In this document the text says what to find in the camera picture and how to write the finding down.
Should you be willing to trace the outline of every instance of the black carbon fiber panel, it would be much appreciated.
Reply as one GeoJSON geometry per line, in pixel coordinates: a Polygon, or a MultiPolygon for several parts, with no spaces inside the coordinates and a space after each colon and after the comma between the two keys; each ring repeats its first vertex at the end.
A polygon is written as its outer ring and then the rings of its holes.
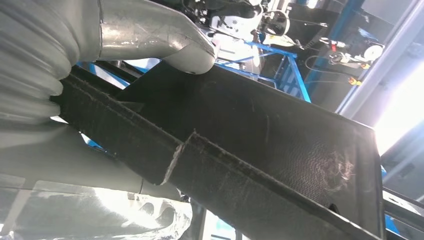
{"type": "Polygon", "coordinates": [[[196,131],[382,235],[380,159],[370,128],[219,67],[190,75],[161,63],[118,99],[144,103],[140,114],[181,141],[196,131]]]}

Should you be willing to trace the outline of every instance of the blue steel beam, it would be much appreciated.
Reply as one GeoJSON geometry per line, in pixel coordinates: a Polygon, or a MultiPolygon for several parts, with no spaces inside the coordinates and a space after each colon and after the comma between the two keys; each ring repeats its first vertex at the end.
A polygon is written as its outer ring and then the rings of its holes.
{"type": "Polygon", "coordinates": [[[291,70],[293,71],[293,73],[296,77],[297,84],[299,85],[299,89],[302,92],[303,100],[310,103],[311,99],[309,98],[308,91],[306,90],[304,81],[302,79],[301,73],[299,72],[298,65],[296,65],[295,59],[291,56],[287,56],[287,58],[288,58],[288,63],[290,64],[291,70]]]}
{"type": "MultiPolygon", "coordinates": [[[[258,57],[259,58],[260,57],[266,57],[266,56],[273,55],[273,54],[275,54],[275,52],[271,52],[270,51],[270,52],[266,52],[266,53],[260,54],[260,55],[258,55],[258,57]]],[[[249,56],[249,57],[246,57],[246,58],[242,58],[242,59],[234,60],[234,61],[229,61],[229,62],[226,62],[226,63],[217,62],[217,64],[219,64],[219,65],[228,65],[228,64],[234,64],[234,63],[240,63],[240,62],[244,62],[244,61],[253,59],[254,57],[255,56],[249,56]]]]}

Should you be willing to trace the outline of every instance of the metal tube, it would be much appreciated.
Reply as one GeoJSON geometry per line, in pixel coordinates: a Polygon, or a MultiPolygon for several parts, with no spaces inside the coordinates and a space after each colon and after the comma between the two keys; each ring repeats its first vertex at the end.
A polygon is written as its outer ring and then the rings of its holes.
{"type": "Polygon", "coordinates": [[[311,99],[309,98],[308,91],[306,90],[304,81],[302,80],[302,76],[301,76],[301,73],[299,72],[299,68],[298,68],[298,65],[296,64],[295,59],[292,56],[288,56],[288,62],[290,64],[291,69],[293,70],[297,84],[299,85],[299,89],[302,92],[303,100],[310,103],[311,99]]]}
{"type": "Polygon", "coordinates": [[[100,0],[101,60],[163,59],[203,74],[217,54],[206,36],[181,12],[148,0],[100,0]]]}
{"type": "Polygon", "coordinates": [[[248,71],[243,71],[243,70],[240,70],[240,69],[235,69],[235,68],[232,68],[232,67],[229,67],[229,66],[224,66],[224,65],[221,65],[221,64],[217,64],[217,65],[220,68],[226,69],[228,71],[231,71],[231,72],[234,72],[234,73],[237,73],[237,74],[243,74],[243,75],[247,75],[247,76],[250,76],[250,77],[259,78],[259,79],[267,80],[267,81],[270,81],[270,82],[273,82],[273,83],[276,82],[272,78],[269,78],[269,77],[266,77],[266,76],[262,76],[262,75],[259,75],[259,74],[256,74],[256,73],[252,73],[252,72],[248,72],[248,71]]]}
{"type": "MultiPolygon", "coordinates": [[[[260,55],[258,55],[258,57],[260,58],[260,57],[266,57],[266,56],[269,56],[269,55],[273,55],[273,54],[275,54],[275,52],[266,52],[266,53],[263,53],[263,54],[260,54],[260,55]]],[[[255,56],[249,56],[249,57],[246,57],[246,58],[242,58],[242,59],[239,59],[239,60],[234,60],[234,61],[229,61],[229,62],[226,62],[226,63],[217,63],[217,64],[219,64],[219,65],[228,65],[228,64],[233,64],[233,63],[240,63],[240,62],[244,62],[244,61],[246,61],[246,60],[249,60],[249,59],[253,59],[255,56]]]]}

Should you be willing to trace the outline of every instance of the machine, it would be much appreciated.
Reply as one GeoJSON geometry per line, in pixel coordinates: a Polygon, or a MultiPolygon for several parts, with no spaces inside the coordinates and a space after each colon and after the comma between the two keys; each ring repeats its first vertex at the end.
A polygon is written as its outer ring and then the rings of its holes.
{"type": "Polygon", "coordinates": [[[182,13],[147,0],[3,0],[0,25],[1,239],[184,239],[182,194],[252,240],[401,239],[385,231],[373,130],[216,66],[182,13]],[[124,89],[76,66],[143,58],[161,62],[135,75],[109,64],[124,89]],[[75,186],[96,188],[110,211],[91,220],[91,196],[69,217],[52,200],[58,188],[92,191],[75,186]],[[118,199],[141,221],[102,188],[131,192],[118,199]]]}

